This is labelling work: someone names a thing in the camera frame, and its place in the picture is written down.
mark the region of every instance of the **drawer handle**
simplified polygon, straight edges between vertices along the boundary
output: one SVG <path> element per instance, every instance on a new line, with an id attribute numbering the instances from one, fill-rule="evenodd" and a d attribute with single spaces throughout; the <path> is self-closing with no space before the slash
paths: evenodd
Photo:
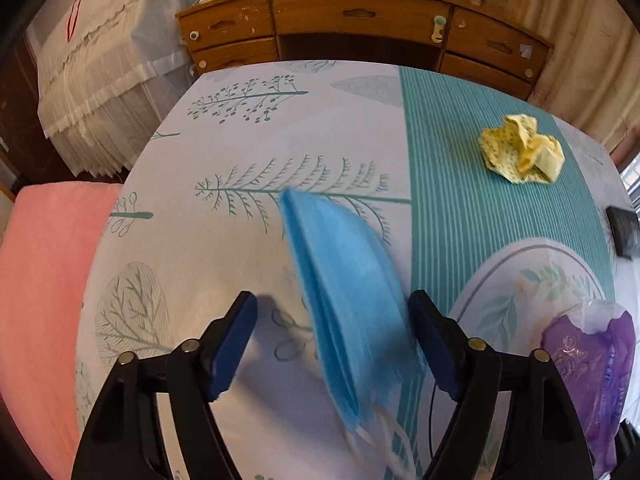
<path id="1" fill-rule="evenodd" d="M 246 63 L 244 61 L 242 61 L 241 59 L 232 59 L 230 61 L 227 61 L 226 63 L 223 63 L 222 65 L 220 65 L 220 68 L 229 68 L 231 66 L 242 66 L 245 65 Z"/>
<path id="2" fill-rule="evenodd" d="M 342 15 L 345 18 L 375 18 L 376 13 L 367 9 L 349 9 L 343 10 Z"/>
<path id="3" fill-rule="evenodd" d="M 504 41 L 493 41 L 488 40 L 486 42 L 487 46 L 494 48 L 495 50 L 500 51 L 503 54 L 513 54 L 513 49 L 509 47 Z"/>
<path id="4" fill-rule="evenodd" d="M 236 22 L 234 20 L 220 20 L 213 25 L 209 25 L 209 30 L 220 30 L 221 28 L 235 27 Z"/>

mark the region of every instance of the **teal striped fabric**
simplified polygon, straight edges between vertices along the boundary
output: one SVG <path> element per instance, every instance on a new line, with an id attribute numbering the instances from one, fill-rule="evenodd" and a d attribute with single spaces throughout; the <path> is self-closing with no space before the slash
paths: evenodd
<path id="1" fill-rule="evenodd" d="M 553 117 L 519 99 L 460 79 L 400 67 L 411 178 L 412 289 L 448 314 L 466 282 L 502 247 L 529 237 L 580 254 L 614 300 L 609 252 L 598 212 Z M 555 184 L 511 184 L 488 171 L 478 136 L 502 116 L 528 114 L 562 144 Z M 422 381 L 405 384 L 398 422 L 414 446 Z"/>

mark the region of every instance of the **wooden drawer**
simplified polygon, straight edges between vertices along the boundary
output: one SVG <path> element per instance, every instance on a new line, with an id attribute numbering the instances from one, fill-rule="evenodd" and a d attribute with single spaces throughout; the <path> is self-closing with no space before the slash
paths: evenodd
<path id="1" fill-rule="evenodd" d="M 497 70 L 463 57 L 454 56 L 448 52 L 442 57 L 440 73 L 489 86 L 490 88 L 512 95 L 523 101 L 529 97 L 532 88 L 532 85 L 502 70 Z"/>
<path id="2" fill-rule="evenodd" d="M 273 0 L 277 34 L 337 32 L 431 41 L 433 19 L 449 5 L 436 0 Z"/>
<path id="3" fill-rule="evenodd" d="M 530 47 L 530 59 L 527 50 Z M 546 61 L 548 47 L 537 40 L 471 10 L 453 13 L 446 50 L 484 61 L 534 82 Z"/>
<path id="4" fill-rule="evenodd" d="M 230 66 L 277 61 L 278 50 L 275 38 L 262 38 L 199 50 L 192 56 L 198 72 L 204 74 Z"/>
<path id="5" fill-rule="evenodd" d="M 178 18 L 190 52 L 273 36 L 268 0 L 229 0 Z"/>

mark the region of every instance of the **curtain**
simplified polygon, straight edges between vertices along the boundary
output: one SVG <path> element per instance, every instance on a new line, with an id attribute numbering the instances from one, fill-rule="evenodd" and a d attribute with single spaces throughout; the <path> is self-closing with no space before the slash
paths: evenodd
<path id="1" fill-rule="evenodd" d="M 519 0 L 516 19 L 555 44 L 529 102 L 610 152 L 640 124 L 640 34 L 616 0 Z"/>

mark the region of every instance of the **metal screw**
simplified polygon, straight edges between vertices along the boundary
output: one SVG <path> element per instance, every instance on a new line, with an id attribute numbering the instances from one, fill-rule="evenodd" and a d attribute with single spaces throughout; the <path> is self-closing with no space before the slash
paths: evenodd
<path id="1" fill-rule="evenodd" d="M 551 359 L 551 356 L 542 348 L 538 348 L 533 352 L 533 357 L 542 363 L 546 363 Z"/>
<path id="2" fill-rule="evenodd" d="M 198 348 L 200 348 L 200 342 L 197 339 L 187 339 L 180 345 L 180 350 L 187 353 L 195 352 Z"/>
<path id="3" fill-rule="evenodd" d="M 133 352 L 123 352 L 118 356 L 118 362 L 121 365 L 128 365 L 135 357 L 136 355 Z"/>
<path id="4" fill-rule="evenodd" d="M 483 339 L 480 339 L 479 337 L 472 337 L 468 341 L 468 344 L 469 346 L 471 346 L 471 348 L 473 348 L 474 350 L 478 350 L 479 352 L 481 352 L 486 348 L 486 343 L 484 342 Z"/>

